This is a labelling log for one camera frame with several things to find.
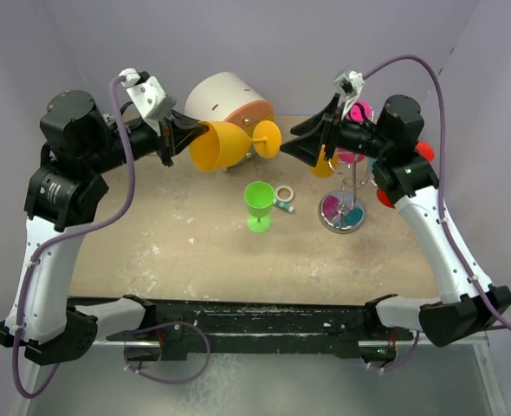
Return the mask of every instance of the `plastic wine glass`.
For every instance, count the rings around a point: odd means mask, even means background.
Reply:
[[[269,120],[255,126],[253,137],[227,121],[200,121],[208,131],[190,144],[194,165],[202,172],[227,168],[240,162],[251,146],[265,159],[274,158],[281,148],[281,130]]]
[[[253,232],[265,232],[271,226],[269,213],[273,209],[275,189],[267,182],[252,182],[244,190],[248,206],[248,228]]]
[[[372,120],[373,119],[373,110],[369,104],[365,101],[357,100],[353,107],[350,108],[348,114],[346,114],[346,120],[357,121],[358,123],[363,122],[364,120]],[[357,157],[355,153],[348,152],[344,149],[338,149],[337,154],[339,155],[340,161],[351,165],[353,161],[356,159],[356,162],[361,162],[365,156],[363,154],[359,154]]]

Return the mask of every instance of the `wooden table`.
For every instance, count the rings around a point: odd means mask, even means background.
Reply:
[[[277,118],[283,140],[303,119]],[[371,183],[359,191],[364,225],[339,235],[317,216],[323,195],[340,188],[339,175],[317,179],[283,153],[209,174],[194,167],[188,152],[174,162],[163,167],[155,155],[137,162],[133,206],[118,223],[85,239],[72,296],[360,304],[389,293],[437,295],[412,231],[377,201]],[[125,168],[105,179],[110,191],[97,221],[116,212],[126,194]],[[246,226],[243,190],[255,180],[295,192],[294,214],[274,208],[264,234]]]

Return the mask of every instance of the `glue stick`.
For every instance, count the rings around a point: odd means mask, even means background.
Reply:
[[[283,211],[290,213],[294,212],[294,207],[292,205],[289,205],[286,202],[277,201],[276,198],[273,199],[273,204],[281,208]]]

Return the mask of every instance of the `gray background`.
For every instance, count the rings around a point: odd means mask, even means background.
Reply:
[[[182,105],[203,78],[230,70],[278,114],[312,114],[340,69],[366,71],[402,53],[444,67],[448,204],[483,267],[511,286],[511,9],[502,2],[0,0],[0,320],[22,263],[23,201],[43,142],[37,123],[53,95],[87,88],[107,107],[109,79],[134,66]],[[365,98],[379,109],[390,94],[423,100],[429,88],[417,64],[399,63],[372,78]],[[433,143],[434,100],[424,103]],[[511,335],[493,338],[511,411]],[[0,348],[0,414],[14,395]]]

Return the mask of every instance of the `green cup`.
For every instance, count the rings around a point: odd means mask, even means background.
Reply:
[[[273,209],[275,189],[267,182],[252,182],[244,190],[248,206],[248,228],[253,232],[265,232],[271,226],[269,213]]]

